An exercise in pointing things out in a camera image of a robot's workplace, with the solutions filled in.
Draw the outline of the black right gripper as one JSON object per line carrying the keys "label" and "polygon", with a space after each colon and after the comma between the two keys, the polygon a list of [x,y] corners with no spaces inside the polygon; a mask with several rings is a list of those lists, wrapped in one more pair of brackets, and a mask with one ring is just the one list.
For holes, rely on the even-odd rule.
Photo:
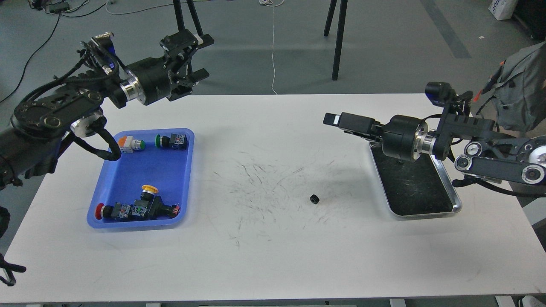
{"label": "black right gripper", "polygon": [[411,162],[421,156],[418,139],[429,132],[425,121],[403,115],[395,115],[387,124],[381,124],[371,117],[353,113],[326,113],[322,123],[380,144],[386,156]]}

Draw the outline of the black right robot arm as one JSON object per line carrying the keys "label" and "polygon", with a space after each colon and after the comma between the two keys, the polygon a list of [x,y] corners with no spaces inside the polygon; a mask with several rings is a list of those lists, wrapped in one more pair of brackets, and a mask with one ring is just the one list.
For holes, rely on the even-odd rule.
{"label": "black right robot arm", "polygon": [[422,154],[451,159],[464,179],[454,187],[477,183],[502,194],[523,197],[492,185],[508,181],[529,186],[545,185],[545,137],[515,138],[496,130],[494,120],[472,117],[471,91],[458,95],[448,82],[429,82],[425,95],[442,107],[439,124],[429,130],[426,119],[393,116],[387,124],[352,113],[326,113],[323,123],[379,144],[384,155],[414,162]]}

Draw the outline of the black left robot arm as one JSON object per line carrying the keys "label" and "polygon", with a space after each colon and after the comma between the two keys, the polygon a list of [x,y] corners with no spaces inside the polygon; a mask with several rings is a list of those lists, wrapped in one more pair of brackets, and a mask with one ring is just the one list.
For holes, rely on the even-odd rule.
{"label": "black left robot arm", "polygon": [[180,99],[209,76],[189,70],[193,55],[214,43],[187,29],[160,41],[164,55],[124,65],[113,52],[111,33],[83,41],[80,59],[66,74],[27,94],[1,132],[1,188],[55,172],[58,159],[76,142],[103,160],[115,161],[121,150],[105,129],[101,104],[109,99],[121,109],[131,100],[143,105]]}

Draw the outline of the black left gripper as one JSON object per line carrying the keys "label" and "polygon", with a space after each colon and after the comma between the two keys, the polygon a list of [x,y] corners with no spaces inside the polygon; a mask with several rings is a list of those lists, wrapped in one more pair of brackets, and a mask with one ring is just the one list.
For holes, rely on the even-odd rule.
{"label": "black left gripper", "polygon": [[194,35],[182,30],[160,41],[163,58],[145,58],[125,68],[122,80],[125,101],[138,100],[150,105],[161,99],[175,101],[193,93],[193,88],[210,76],[206,69],[189,72],[190,58],[202,48],[213,45],[211,35]]}

